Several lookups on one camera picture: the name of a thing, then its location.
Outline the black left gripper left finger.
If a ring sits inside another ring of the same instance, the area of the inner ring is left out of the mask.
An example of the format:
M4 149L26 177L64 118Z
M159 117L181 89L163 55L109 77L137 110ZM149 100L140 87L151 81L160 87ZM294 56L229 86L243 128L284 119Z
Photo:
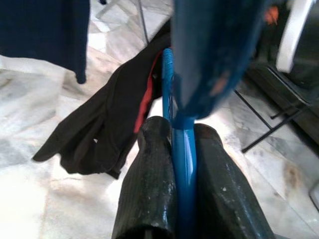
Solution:
M175 239L170 132L169 122L159 116L140 128L139 151L123 179L112 239Z

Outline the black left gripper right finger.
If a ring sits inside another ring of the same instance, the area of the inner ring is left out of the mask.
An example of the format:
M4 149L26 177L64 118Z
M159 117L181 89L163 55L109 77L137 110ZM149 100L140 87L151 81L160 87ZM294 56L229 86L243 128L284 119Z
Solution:
M194 126L197 157L196 239L275 239L245 175L217 131Z

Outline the blue plastic clothes hanger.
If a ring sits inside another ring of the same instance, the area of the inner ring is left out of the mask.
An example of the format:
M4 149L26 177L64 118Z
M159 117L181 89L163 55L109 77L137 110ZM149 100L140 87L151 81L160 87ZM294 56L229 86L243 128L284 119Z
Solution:
M193 239L196 225L196 149L194 119L179 114L173 97L171 48L162 53L162 110L171 126L171 154L177 189L177 239Z

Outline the black garment with red trim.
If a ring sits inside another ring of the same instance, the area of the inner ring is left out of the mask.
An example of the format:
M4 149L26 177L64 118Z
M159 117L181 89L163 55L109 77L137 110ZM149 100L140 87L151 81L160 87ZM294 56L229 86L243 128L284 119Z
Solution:
M70 174L118 178L153 101L162 96L162 52L170 47L167 21L150 43L122 64L106 85L58 124L33 161L59 154Z

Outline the teal blue garment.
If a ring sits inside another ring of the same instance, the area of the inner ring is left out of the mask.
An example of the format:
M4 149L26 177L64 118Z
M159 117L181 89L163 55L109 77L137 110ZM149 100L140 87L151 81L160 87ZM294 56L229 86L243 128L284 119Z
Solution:
M175 117L201 119L241 79L270 0L174 0L172 105Z

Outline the dark navy printed shirt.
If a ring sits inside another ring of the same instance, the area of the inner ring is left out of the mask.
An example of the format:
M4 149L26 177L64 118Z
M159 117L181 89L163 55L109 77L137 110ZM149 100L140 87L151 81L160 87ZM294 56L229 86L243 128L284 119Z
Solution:
M90 0L0 0L0 55L58 65L86 82Z

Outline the black metal folding chair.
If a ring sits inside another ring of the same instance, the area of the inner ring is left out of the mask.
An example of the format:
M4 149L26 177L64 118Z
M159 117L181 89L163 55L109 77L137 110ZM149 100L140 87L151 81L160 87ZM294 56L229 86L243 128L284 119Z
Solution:
M288 22L288 14L280 13L277 20L265 25L251 65L244 77L276 103L280 111L271 119L282 117L276 126L270 126L250 103L246 105L269 129L242 149L245 153L282 126L294 122L307 138L319 147L319 12L310 14L302 30L295 64L289 73L275 66L279 56L280 37Z

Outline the silver metal clothes rack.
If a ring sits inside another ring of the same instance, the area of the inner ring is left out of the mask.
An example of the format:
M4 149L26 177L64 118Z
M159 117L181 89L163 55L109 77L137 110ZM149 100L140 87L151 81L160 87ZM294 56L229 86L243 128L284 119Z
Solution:
M108 10L111 9L114 5L116 5L120 0L97 0L101 5L104 5L104 8L101 9L97 14L96 18L101 18ZM150 40L148 37L148 31L146 28L146 21L142 7L142 0L135 0L138 10L138 16L141 24L141 28L143 30L144 41L145 44L148 45Z

